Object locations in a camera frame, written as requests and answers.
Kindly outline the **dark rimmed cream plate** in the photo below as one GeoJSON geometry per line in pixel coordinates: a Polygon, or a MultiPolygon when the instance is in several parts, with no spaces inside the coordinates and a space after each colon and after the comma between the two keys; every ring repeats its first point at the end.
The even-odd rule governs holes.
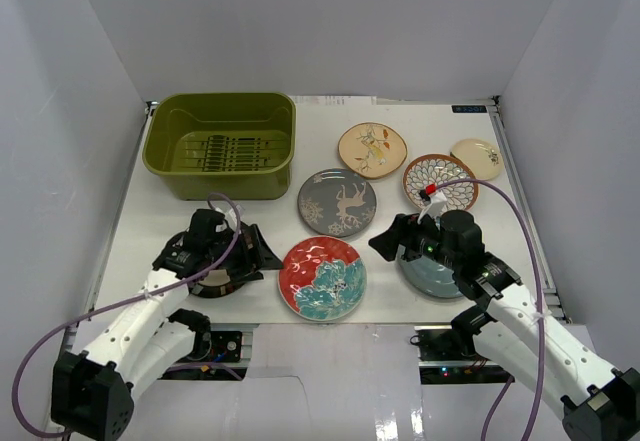
{"type": "Polygon", "coordinates": [[[246,280],[232,277],[227,270],[212,270],[194,282],[189,293],[199,298],[217,299],[234,293],[246,283],[246,280]]]}

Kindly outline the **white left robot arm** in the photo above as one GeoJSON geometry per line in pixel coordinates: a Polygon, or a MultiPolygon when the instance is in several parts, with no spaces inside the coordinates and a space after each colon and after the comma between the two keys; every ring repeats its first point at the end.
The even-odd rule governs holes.
{"type": "Polygon", "coordinates": [[[83,350],[55,363],[53,422],[92,440],[119,439],[156,379],[181,359],[197,362],[209,353],[209,317],[182,306],[198,283],[223,271],[233,286],[243,286],[282,267],[257,225],[196,210],[153,261],[135,302],[83,350]]]}

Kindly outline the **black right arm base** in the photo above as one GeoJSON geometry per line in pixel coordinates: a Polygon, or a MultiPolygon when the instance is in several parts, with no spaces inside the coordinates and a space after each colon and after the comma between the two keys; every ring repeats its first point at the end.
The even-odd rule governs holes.
{"type": "Polygon", "coordinates": [[[503,384],[509,373],[474,351],[465,353],[450,325],[417,326],[409,343],[418,349],[423,386],[503,384]]]}

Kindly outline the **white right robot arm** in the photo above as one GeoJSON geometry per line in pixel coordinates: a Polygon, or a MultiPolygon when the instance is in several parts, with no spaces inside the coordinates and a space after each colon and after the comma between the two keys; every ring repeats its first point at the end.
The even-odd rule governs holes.
{"type": "Polygon", "coordinates": [[[426,257],[453,272],[472,307],[451,322],[461,358],[487,358],[546,403],[572,440],[630,440],[639,432],[639,373],[621,371],[545,313],[520,276],[486,250],[466,211],[439,221],[399,214],[369,241],[385,260],[426,257]]]}

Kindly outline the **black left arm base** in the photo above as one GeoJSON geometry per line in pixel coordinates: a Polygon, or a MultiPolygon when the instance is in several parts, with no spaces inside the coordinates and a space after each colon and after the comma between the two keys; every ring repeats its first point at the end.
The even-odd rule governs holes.
{"type": "Polygon", "coordinates": [[[195,363],[195,367],[171,371],[167,379],[190,381],[241,381],[246,369],[241,368],[241,331],[211,331],[198,341],[196,348],[177,364],[195,363]]]}

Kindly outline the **red and teal floral plate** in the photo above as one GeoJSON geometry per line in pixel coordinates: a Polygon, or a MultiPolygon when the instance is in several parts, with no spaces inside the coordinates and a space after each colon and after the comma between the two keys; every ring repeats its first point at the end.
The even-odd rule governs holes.
{"type": "Polygon", "coordinates": [[[316,323],[335,323],[349,316],[363,300],[366,287],[363,258],[350,244],[329,236],[297,243],[278,274],[286,305],[316,323]]]}

